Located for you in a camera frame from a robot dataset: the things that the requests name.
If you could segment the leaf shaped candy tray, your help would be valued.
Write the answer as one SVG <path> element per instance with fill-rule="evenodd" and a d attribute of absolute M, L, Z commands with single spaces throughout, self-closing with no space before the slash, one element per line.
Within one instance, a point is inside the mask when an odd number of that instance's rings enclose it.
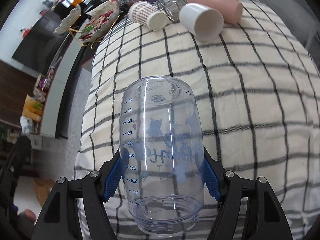
<path fill-rule="evenodd" d="M 106 35 L 120 14 L 119 3 L 109 0 L 87 13 L 91 16 L 88 24 L 81 31 L 80 40 L 94 42 Z"/>

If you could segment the white cup red pattern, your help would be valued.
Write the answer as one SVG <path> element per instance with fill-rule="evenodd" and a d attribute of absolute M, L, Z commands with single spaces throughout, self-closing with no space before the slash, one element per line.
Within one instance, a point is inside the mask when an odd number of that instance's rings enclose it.
<path fill-rule="evenodd" d="M 139 1 L 130 7 L 129 18 L 152 31 L 163 29 L 169 21 L 165 13 L 145 1 Z"/>

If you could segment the snack packets on shelf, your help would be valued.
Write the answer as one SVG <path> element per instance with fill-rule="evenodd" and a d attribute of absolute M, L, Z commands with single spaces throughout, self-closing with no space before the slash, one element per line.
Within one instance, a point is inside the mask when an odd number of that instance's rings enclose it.
<path fill-rule="evenodd" d="M 20 117 L 23 134 L 40 133 L 44 108 L 55 73 L 56 67 L 50 66 L 46 75 L 40 74 L 38 76 L 33 88 L 33 95 L 27 94 Z"/>

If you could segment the cream checked tablecloth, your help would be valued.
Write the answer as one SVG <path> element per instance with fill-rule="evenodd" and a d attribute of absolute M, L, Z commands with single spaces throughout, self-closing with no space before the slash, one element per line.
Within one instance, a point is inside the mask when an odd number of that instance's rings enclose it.
<path fill-rule="evenodd" d="M 147 76 L 174 76 L 193 90 L 203 142 L 237 175 L 267 178 L 302 239 L 319 215 L 319 71 L 279 14 L 258 0 L 238 25 L 202 43 L 180 24 L 162 31 L 123 19 L 99 44 L 74 176 L 118 149 L 124 90 Z"/>

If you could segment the white ceramic cup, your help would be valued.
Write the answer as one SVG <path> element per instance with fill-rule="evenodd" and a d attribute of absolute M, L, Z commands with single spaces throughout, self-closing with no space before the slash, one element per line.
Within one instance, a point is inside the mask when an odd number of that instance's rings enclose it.
<path fill-rule="evenodd" d="M 179 12 L 181 25 L 200 41 L 217 38 L 224 26 L 223 15 L 210 7 L 197 3 L 187 3 Z"/>

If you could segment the pink cylindrical cup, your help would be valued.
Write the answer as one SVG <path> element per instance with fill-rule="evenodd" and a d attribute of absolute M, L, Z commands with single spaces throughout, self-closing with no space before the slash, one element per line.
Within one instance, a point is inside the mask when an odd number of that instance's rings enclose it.
<path fill-rule="evenodd" d="M 188 0 L 189 3 L 205 5 L 219 11 L 225 23 L 238 24 L 242 18 L 243 5 L 237 0 Z"/>

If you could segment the black tv cabinet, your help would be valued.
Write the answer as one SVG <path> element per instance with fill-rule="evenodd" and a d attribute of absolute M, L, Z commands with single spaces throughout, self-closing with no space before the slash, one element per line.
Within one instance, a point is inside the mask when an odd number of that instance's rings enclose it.
<path fill-rule="evenodd" d="M 12 55 L 12 59 L 46 74 L 54 56 L 65 40 L 67 34 L 57 34 L 55 29 L 67 17 L 76 5 L 80 5 L 81 13 L 85 14 L 107 0 L 60 0 L 49 8 L 22 41 Z"/>

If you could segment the white flower shaped dish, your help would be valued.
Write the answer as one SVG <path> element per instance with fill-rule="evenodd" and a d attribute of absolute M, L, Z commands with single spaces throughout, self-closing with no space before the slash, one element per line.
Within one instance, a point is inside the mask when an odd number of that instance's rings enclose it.
<path fill-rule="evenodd" d="M 63 34 L 65 33 L 81 16 L 81 7 L 78 4 L 71 12 L 64 18 L 58 27 L 55 28 L 55 34 Z"/>

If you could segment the clear plastic measuring cup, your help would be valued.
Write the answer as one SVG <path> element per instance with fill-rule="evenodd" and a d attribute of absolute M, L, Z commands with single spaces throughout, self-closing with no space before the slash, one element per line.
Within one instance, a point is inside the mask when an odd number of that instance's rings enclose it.
<path fill-rule="evenodd" d="M 204 146 L 189 85 L 151 76 L 127 87 L 119 152 L 128 210 L 139 229 L 158 237 L 190 230 L 204 202 Z"/>

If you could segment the clear glass mug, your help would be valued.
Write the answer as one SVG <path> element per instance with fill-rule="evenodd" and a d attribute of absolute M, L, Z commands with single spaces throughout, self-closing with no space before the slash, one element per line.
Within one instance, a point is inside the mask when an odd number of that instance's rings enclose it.
<path fill-rule="evenodd" d="M 179 13 L 183 6 L 185 6 L 188 2 L 187 0 L 156 0 L 168 19 L 171 20 L 172 23 L 177 23 L 180 21 Z"/>

